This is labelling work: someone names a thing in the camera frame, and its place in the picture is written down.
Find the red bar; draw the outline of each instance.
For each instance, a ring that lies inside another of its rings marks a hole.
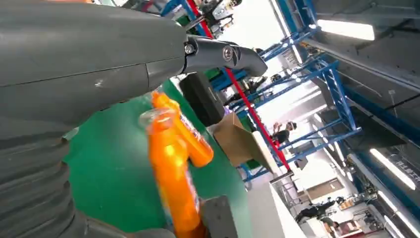
[[[198,17],[199,12],[197,10],[197,6],[193,0],[186,0],[188,5],[190,6],[191,10],[193,11],[194,15]],[[202,21],[201,27],[204,29],[204,32],[206,33],[206,36],[209,38],[213,38],[213,35],[211,34],[211,31],[209,27],[207,26],[206,21]],[[290,170],[289,165],[286,162],[286,158],[284,157],[283,153],[278,151],[277,147],[273,143],[272,139],[270,138],[270,135],[267,133],[267,131],[264,128],[263,123],[260,121],[260,119],[257,116],[257,113],[255,112],[254,108],[251,107],[251,103],[248,101],[248,98],[245,96],[245,93],[241,90],[241,87],[239,86],[238,81],[235,79],[235,75],[232,73],[232,71],[228,68],[226,68],[227,75],[229,76],[230,80],[232,81],[232,84],[235,85],[236,90],[238,90],[239,95],[241,95],[241,98],[244,100],[245,105],[247,105],[249,112],[251,113],[251,116],[254,118],[254,121],[257,123],[258,127],[261,129],[263,136],[267,139],[267,141],[270,143],[271,147],[275,151],[276,155],[279,157],[283,165],[287,168],[287,170]]]

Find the bolt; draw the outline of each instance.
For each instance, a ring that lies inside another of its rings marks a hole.
[[[185,49],[185,53],[187,53],[187,54],[192,54],[196,50],[196,49],[194,49],[193,45],[186,45],[184,47],[184,49]]]
[[[233,48],[231,46],[225,46],[223,48],[223,59],[225,61],[231,61],[233,57]]]

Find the green surface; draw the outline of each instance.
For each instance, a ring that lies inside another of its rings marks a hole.
[[[209,165],[200,169],[190,166],[199,196],[226,194],[239,237],[252,237],[239,174],[175,86],[167,81],[163,88],[214,149]],[[138,126],[139,115],[150,108],[146,98],[139,97],[94,114],[71,140],[66,157],[77,208],[126,232],[165,224],[149,165],[147,138]]]

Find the gray robot arm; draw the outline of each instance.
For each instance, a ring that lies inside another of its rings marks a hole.
[[[60,138],[181,72],[266,69],[247,49],[191,39],[171,20],[128,9],[0,1],[0,237],[140,237],[76,211]],[[189,43],[196,50],[186,55]],[[232,58],[221,61],[225,47]]]

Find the orange soda bottle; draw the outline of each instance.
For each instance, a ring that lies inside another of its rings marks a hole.
[[[188,149],[177,134],[172,110],[152,110],[148,120],[149,160],[162,205],[177,238],[205,238],[207,230],[199,214],[197,192],[188,173]]]
[[[152,104],[157,109],[170,108],[175,111],[176,116],[173,123],[177,133],[187,143],[193,165],[203,167],[210,163],[213,159],[213,149],[191,122],[182,115],[179,104],[165,93],[157,91],[152,92]]]

